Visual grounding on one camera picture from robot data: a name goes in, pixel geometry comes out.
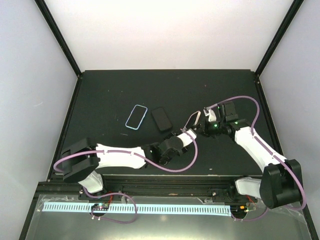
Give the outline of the black phone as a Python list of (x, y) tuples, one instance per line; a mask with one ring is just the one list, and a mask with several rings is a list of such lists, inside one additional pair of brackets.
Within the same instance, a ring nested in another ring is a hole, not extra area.
[(160, 132), (166, 132), (172, 129), (173, 125), (163, 107), (153, 109), (151, 115)]

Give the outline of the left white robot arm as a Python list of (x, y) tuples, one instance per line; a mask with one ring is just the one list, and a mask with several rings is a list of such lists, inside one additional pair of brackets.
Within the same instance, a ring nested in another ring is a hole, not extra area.
[(196, 138), (196, 133), (189, 129), (164, 141), (164, 143), (173, 143), (174, 147), (179, 148), (178, 150), (174, 147), (170, 148), (173, 150), (174, 156), (182, 153), (182, 149), (188, 145), (194, 145), (195, 154), (192, 161), (181, 169), (169, 169), (147, 158), (147, 153), (155, 153), (156, 148), (154, 150), (143, 149), (141, 146), (120, 148), (102, 144), (96, 144), (95, 149), (82, 150), (65, 156), (58, 160), (53, 168), (55, 171), (63, 173), (64, 182), (79, 183), (85, 192), (90, 193), (95, 199), (101, 200), (107, 195), (108, 188), (103, 183), (102, 175), (96, 172), (97, 169), (116, 167), (141, 169), (146, 164), (150, 164), (165, 172), (181, 173), (191, 168), (196, 162), (198, 157)]

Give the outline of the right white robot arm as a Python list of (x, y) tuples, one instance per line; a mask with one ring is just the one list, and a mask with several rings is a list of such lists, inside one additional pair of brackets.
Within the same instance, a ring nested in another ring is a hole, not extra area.
[(302, 210), (307, 204), (303, 188), (302, 168), (300, 163), (286, 157), (268, 145), (256, 132), (254, 123), (239, 119), (235, 105), (231, 100), (224, 100), (203, 109), (204, 119), (198, 124), (197, 132), (213, 137), (229, 136), (241, 146), (255, 161), (262, 172), (260, 179), (242, 177), (228, 187), (228, 198), (240, 201), (245, 195), (261, 199), (269, 209), (299, 202)]

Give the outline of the phone in blue case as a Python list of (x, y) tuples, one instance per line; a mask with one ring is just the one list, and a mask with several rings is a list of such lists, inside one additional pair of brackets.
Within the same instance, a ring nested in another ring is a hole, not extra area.
[(128, 119), (125, 122), (125, 126), (132, 130), (138, 130), (148, 112), (148, 108), (139, 104), (136, 104)]

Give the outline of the black foam table mat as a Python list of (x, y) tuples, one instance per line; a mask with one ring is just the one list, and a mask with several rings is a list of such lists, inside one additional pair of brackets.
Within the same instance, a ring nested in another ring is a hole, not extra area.
[(258, 134), (280, 151), (262, 83), (253, 71), (87, 70), (77, 81), (55, 158), (84, 138), (123, 148), (162, 141), (166, 134), (159, 131), (150, 112), (138, 130), (125, 126), (135, 105), (150, 111), (164, 108), (173, 129), (179, 130), (192, 113), (231, 97), (238, 116), (254, 123)]

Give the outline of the right circuit board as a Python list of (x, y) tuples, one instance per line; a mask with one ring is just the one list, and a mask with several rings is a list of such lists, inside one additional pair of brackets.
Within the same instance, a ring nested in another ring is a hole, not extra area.
[(232, 213), (247, 213), (250, 209), (246, 205), (232, 205), (230, 211)]

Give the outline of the circuit board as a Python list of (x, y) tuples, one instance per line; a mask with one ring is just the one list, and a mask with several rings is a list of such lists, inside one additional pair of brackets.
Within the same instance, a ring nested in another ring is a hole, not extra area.
[(246, 205), (232, 205), (230, 211), (232, 213), (247, 213), (250, 209)]
[(109, 209), (108, 203), (95, 203), (92, 207), (92, 211), (107, 211)]

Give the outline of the left circuit board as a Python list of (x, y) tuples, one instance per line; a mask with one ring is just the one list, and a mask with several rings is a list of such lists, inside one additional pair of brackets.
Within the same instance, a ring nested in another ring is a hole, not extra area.
[(109, 209), (108, 203), (95, 203), (92, 207), (92, 211), (107, 211)]

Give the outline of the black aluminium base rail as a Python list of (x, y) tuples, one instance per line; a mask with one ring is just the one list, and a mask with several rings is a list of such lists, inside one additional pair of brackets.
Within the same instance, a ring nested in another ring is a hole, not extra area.
[(39, 193), (90, 195), (97, 200), (108, 193), (132, 197), (209, 198), (215, 202), (240, 203), (247, 196), (268, 205), (286, 205), (302, 200), (298, 185), (287, 173), (279, 175), (121, 175), (103, 174), (81, 183), (67, 183), (62, 176), (40, 182)]

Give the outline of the right black frame post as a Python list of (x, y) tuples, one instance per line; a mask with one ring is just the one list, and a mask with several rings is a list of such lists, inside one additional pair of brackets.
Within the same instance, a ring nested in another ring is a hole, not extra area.
[(286, 31), (294, 20), (296, 14), (298, 13), (300, 7), (302, 6), (304, 0), (293, 0), (288, 11), (286, 12), (281, 24), (279, 25), (274, 37), (272, 38), (266, 52), (264, 53), (257, 69), (255, 70), (255, 75), (260, 77), (266, 68), (268, 62), (273, 56), (275, 50), (277, 49), (279, 43), (284, 37)]

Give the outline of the black frame post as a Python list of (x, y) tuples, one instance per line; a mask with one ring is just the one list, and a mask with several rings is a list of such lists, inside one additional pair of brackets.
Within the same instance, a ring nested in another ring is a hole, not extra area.
[(304, 0), (293, 0), (288, 11), (286, 12), (281, 24), (279, 25), (274, 37), (272, 38), (266, 52), (264, 53), (257, 69), (255, 70), (255, 75), (260, 77), (266, 68), (268, 62), (273, 56), (275, 50), (277, 49), (279, 43), (284, 37), (286, 31), (294, 20), (296, 14), (298, 13), (300, 7), (302, 6)]
[(80, 77), (82, 75), (82, 72), (81, 72), (63, 34), (61, 33), (60, 28), (58, 27), (49, 7), (47, 6), (46, 2), (44, 0), (35, 0), (34, 2), (36, 3), (42, 16), (44, 17), (51, 32), (53, 33), (58, 45), (60, 46), (62, 52), (64, 53), (67, 61), (69, 62), (72, 70), (74, 71), (75, 75), (77, 77)]

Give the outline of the left black frame post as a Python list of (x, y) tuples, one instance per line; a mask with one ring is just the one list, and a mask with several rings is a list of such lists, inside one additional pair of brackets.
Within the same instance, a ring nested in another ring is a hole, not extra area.
[(75, 75), (77, 77), (80, 77), (82, 75), (82, 72), (81, 72), (63, 34), (61, 33), (60, 28), (58, 27), (49, 7), (47, 6), (46, 2), (44, 0), (35, 0), (34, 2), (36, 3), (42, 16), (44, 17), (51, 32), (53, 33), (58, 45), (60, 46), (62, 52), (64, 53), (67, 61), (69, 62), (72, 70), (74, 71)]

